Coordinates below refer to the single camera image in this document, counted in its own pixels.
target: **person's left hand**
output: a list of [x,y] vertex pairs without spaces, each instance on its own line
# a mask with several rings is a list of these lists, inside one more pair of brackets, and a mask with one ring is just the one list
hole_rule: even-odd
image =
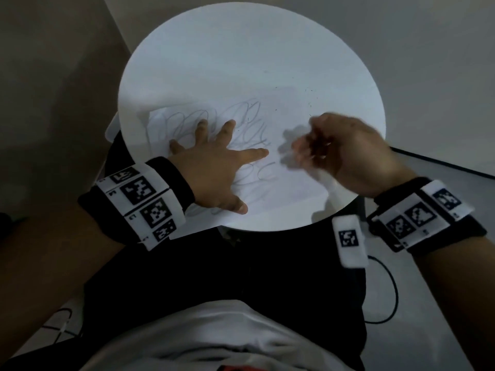
[[201,120],[195,131],[195,146],[185,149],[176,140],[171,140],[172,156],[168,160],[176,166],[191,187],[197,205],[219,207],[244,215],[248,212],[248,206],[232,193],[232,182],[242,165],[268,156],[268,150],[227,149],[235,126],[234,120],[226,122],[216,138],[208,141],[208,122]]

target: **paper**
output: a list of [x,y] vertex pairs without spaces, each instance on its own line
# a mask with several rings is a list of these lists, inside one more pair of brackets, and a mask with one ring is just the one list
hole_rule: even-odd
[[214,137],[226,121],[237,122],[229,149],[267,148],[270,151],[266,158],[244,165],[236,174],[232,192],[248,205],[246,215],[191,205],[186,211],[186,224],[171,238],[227,225],[321,194],[323,187],[304,171],[289,169],[283,164],[292,142],[284,131],[307,122],[308,117],[301,114],[301,109],[297,92],[282,88],[151,112],[147,132],[154,157],[169,156],[170,139],[176,139],[185,148],[192,147],[195,128],[201,119],[208,120],[210,137]]

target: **hand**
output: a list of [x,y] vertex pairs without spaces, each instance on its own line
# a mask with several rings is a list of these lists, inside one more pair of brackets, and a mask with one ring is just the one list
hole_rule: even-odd
[[268,156],[268,150],[227,149],[235,126],[234,120],[226,122],[215,140],[208,141],[208,122],[201,120],[195,131],[195,146],[185,149],[176,140],[171,140],[172,156],[168,160],[176,166],[191,187],[197,205],[219,207],[244,215],[248,212],[248,206],[232,193],[232,182],[242,165]]
[[324,113],[309,120],[311,133],[292,143],[302,168],[322,168],[342,186],[369,198],[417,175],[380,134],[357,118]]

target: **tabletop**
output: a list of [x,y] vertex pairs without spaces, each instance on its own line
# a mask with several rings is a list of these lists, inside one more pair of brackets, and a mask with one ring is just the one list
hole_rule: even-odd
[[[385,111],[373,77],[340,38],[275,6],[230,2],[184,12],[157,27],[127,63],[118,111],[135,161],[152,157],[149,112],[260,89],[295,87],[307,118],[327,111],[361,118],[385,137]],[[276,231],[333,215],[356,194],[318,172],[326,192],[246,217],[229,227]]]

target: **black pants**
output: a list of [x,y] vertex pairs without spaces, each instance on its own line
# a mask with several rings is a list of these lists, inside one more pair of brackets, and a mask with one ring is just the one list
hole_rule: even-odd
[[[105,174],[132,164],[119,135]],[[339,215],[356,213],[359,204],[355,200]],[[61,369],[77,369],[105,343],[136,326],[203,302],[239,299],[355,370],[364,369],[365,273],[342,268],[331,218],[294,230],[237,235],[241,241],[235,247],[217,229],[150,252],[125,247],[85,286],[82,337],[18,356],[4,367],[48,364],[53,357],[64,364]]]

